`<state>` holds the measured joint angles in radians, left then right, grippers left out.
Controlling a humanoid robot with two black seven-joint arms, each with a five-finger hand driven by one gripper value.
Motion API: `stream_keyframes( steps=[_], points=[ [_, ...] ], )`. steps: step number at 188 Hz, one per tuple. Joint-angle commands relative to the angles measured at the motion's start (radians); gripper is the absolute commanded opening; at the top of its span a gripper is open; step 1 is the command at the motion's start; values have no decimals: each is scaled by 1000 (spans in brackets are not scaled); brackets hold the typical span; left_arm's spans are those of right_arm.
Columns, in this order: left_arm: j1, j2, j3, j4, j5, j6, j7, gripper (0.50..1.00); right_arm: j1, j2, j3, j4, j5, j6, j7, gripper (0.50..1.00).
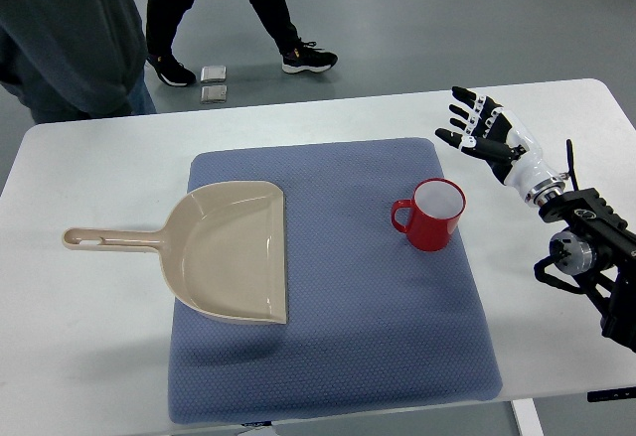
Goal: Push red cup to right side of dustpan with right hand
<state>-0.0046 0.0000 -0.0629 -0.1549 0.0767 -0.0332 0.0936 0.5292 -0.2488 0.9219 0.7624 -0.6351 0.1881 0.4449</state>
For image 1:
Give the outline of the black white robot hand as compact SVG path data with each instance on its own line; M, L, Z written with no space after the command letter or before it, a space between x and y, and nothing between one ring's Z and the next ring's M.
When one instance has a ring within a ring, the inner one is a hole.
M511 110L460 86L452 87L451 94L450 127L436 129L438 138L485 161L495 178L530 206L540 207L563 193L563 178L544 161L542 147Z

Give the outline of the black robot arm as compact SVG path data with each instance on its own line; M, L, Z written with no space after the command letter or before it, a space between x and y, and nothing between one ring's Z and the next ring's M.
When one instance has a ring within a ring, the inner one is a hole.
M542 185L531 194L546 222L566 228L549 243L549 255L537 262L538 281L586 296L600 313L601 335L635 349L635 234L594 188L581 189L574 171L573 145L566 141L572 189Z

